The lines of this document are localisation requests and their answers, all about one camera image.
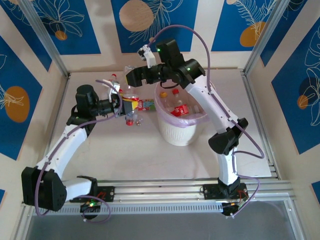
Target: red label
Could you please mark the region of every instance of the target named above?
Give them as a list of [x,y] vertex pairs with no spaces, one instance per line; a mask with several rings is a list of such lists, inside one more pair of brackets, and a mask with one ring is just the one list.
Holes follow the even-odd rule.
[[174,110],[171,112],[171,114],[176,117],[180,117],[188,113],[189,113],[189,110],[186,104],[175,107]]

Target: vent grille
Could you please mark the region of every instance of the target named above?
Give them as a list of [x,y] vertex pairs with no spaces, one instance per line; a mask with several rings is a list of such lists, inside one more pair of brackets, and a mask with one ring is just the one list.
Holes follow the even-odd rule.
[[[167,204],[110,204],[113,215],[121,214],[182,214],[182,213],[219,213],[223,211],[221,203],[167,203]],[[101,206],[101,213],[108,214],[109,210]],[[80,205],[65,205],[59,211],[49,211],[47,215],[78,215]]]

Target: white table surface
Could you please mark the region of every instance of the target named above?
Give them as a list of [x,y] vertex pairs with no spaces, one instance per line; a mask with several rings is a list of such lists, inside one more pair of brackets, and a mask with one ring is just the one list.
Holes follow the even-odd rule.
[[[61,136],[71,108],[76,104],[77,87],[90,84],[101,95],[101,85],[96,79],[108,79],[121,72],[73,72],[65,91],[63,103],[55,125],[51,146]],[[211,70],[211,81],[228,107],[239,118],[246,117],[247,131],[261,146],[258,129],[250,103],[238,69]],[[154,85],[138,88],[141,99],[153,98]],[[157,113],[143,112],[141,126],[126,126],[124,116],[97,123],[88,139],[78,148],[67,165],[63,179],[73,179],[78,175],[98,180],[155,180],[155,179],[195,179],[217,178],[219,165],[215,153],[208,145],[208,139],[216,131],[211,124],[194,143],[188,146],[173,146],[161,137],[158,131]],[[257,150],[243,136],[239,150]],[[238,172],[247,176],[270,177],[266,159],[257,159],[239,154]]]

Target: white trash bin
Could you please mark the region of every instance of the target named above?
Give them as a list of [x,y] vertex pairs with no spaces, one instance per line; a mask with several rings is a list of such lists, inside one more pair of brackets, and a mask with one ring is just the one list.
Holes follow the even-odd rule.
[[164,140],[175,146],[186,146],[194,142],[200,136],[205,129],[209,118],[191,95],[185,90],[182,90],[180,86],[176,88],[179,89],[180,94],[187,99],[189,104],[198,106],[200,113],[188,115],[186,118],[176,117],[168,113],[164,109],[159,95],[161,92],[166,92],[168,97],[170,97],[173,95],[172,89],[164,89],[160,86],[160,83],[157,83],[154,89],[154,105],[159,122],[159,131]]

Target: plastic wrapper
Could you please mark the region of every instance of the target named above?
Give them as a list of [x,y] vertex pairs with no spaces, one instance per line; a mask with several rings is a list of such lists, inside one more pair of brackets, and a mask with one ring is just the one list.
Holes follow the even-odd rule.
[[[162,84],[162,86],[164,86],[164,87],[169,87],[169,86],[173,86],[173,85],[175,85],[175,83],[171,82],[170,80],[168,80],[166,83]],[[155,86],[155,89],[154,89],[154,105],[155,105],[156,112],[160,118],[162,118],[167,123],[169,123],[175,127],[178,127],[178,128],[186,128],[188,126],[206,123],[210,120],[209,117],[207,116],[207,114],[202,109],[202,107],[198,104],[198,102],[190,94],[188,94],[180,86],[177,86],[175,88],[179,89],[179,94],[181,95],[181,97],[183,97],[183,99],[186,100],[189,107],[193,107],[193,106],[198,107],[199,113],[188,114],[185,117],[176,117],[176,116],[173,116],[172,114],[168,113],[162,104],[162,101],[160,98],[160,93],[166,92],[168,94],[169,100],[173,101],[174,100],[173,93],[172,93],[173,89],[164,89],[160,86],[160,83],[158,82]]]

